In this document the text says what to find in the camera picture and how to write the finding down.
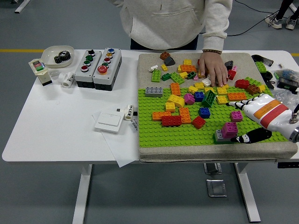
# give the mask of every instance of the green baseplate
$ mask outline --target green baseplate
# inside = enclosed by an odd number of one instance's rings
[[[250,84],[260,84],[258,81],[246,78]],[[188,92],[188,88],[180,88],[182,97]],[[257,97],[259,95],[250,95],[244,89],[229,87],[227,92],[244,92],[247,99]],[[272,96],[270,90],[266,87],[265,92]],[[171,95],[170,88],[163,89],[163,97],[152,98],[145,97],[145,89],[138,89],[138,117],[139,117],[139,146],[140,147],[173,147],[173,146],[196,146],[196,145],[214,145],[214,133],[217,129],[222,129],[225,122],[231,122],[230,113],[237,111],[232,106],[219,105],[215,99],[212,107],[209,108],[211,116],[205,119],[206,123],[201,129],[195,128],[192,124],[181,125],[177,127],[163,127],[161,121],[153,121],[152,113],[165,111],[165,103]],[[199,114],[201,102],[195,102],[193,105],[185,105],[189,108],[191,120],[195,119]],[[179,115],[178,107],[172,115]],[[242,112],[243,121],[237,122],[238,134],[242,135],[260,126],[250,120]],[[278,132],[273,132],[272,137],[262,142],[279,142],[287,141]]]

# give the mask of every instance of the white cylinder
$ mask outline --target white cylinder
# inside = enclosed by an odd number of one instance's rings
[[[75,80],[75,74],[72,72],[68,72],[65,75],[64,80],[61,83],[61,86],[64,88],[70,88],[71,85],[73,84],[74,80]]]
[[[125,120],[131,120],[133,117],[134,105],[128,105],[125,109]]]

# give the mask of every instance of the sneaker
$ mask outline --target sneaker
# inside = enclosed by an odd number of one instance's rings
[[[276,19],[277,14],[268,15],[265,19],[265,22],[271,25],[275,29],[281,29],[282,28],[282,19],[277,20]]]
[[[289,17],[286,20],[286,27],[285,28],[293,30],[295,28],[295,25],[296,25],[297,21],[298,21],[298,18],[296,20],[291,20],[291,17]]]

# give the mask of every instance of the white bowl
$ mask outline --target white bowl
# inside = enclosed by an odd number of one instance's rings
[[[54,57],[58,56],[58,54],[64,50],[69,51],[71,58],[67,61],[57,64],[54,60]],[[48,68],[56,69],[56,68],[63,68],[70,65],[71,62],[73,61],[73,58],[74,58],[74,48],[67,45],[61,45],[61,46],[52,46],[44,50],[41,59],[43,60],[44,64]]]

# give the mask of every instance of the gray floor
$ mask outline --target gray floor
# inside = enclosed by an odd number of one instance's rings
[[[260,11],[275,12],[280,0],[242,0]],[[31,0],[17,5],[0,0],[0,49],[129,49],[130,39],[119,8],[106,0]],[[242,33],[265,17],[234,1],[229,35]],[[275,30],[265,22],[247,33],[228,37],[226,50],[286,50],[299,53],[299,25]],[[198,48],[202,46],[199,39]],[[4,149],[35,80],[28,62],[41,53],[0,52],[0,149]],[[85,223],[249,223],[232,164],[223,175],[204,174],[200,163],[96,165],[93,169]],[[297,223],[298,169],[256,163],[249,179],[262,223]],[[0,223],[67,224],[72,222],[80,173],[76,165],[7,164],[0,160]],[[209,198],[206,179],[226,181],[227,198]]]

